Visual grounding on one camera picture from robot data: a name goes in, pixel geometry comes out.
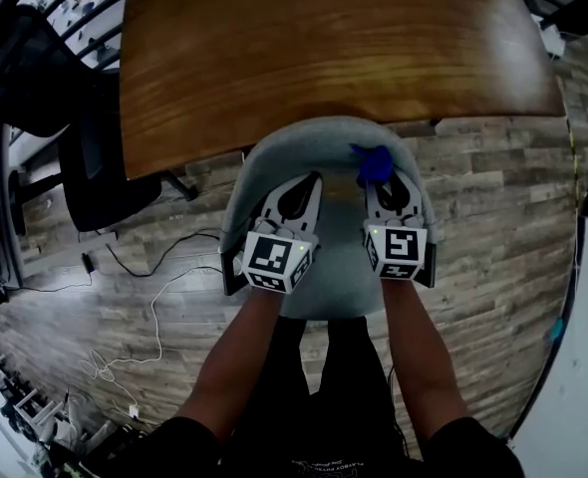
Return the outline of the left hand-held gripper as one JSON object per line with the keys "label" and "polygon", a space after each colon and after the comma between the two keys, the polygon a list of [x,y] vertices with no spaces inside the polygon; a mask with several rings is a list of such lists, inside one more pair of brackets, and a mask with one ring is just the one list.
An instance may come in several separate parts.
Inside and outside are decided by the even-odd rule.
{"label": "left hand-held gripper", "polygon": [[312,171],[285,181],[266,197],[246,235],[242,272],[252,287],[291,294],[310,269],[319,238],[323,179]]}

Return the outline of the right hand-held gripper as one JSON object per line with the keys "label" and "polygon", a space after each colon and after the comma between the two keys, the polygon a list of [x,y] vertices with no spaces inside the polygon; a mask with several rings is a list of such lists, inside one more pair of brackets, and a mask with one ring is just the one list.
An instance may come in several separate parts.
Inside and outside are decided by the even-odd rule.
{"label": "right hand-held gripper", "polygon": [[[418,187],[402,171],[396,172],[399,215],[422,214],[422,196]],[[364,222],[365,241],[372,270],[380,279],[428,280],[428,230],[426,228],[389,225],[381,220],[386,210],[380,203],[383,184],[367,182],[365,187],[368,218]]]}

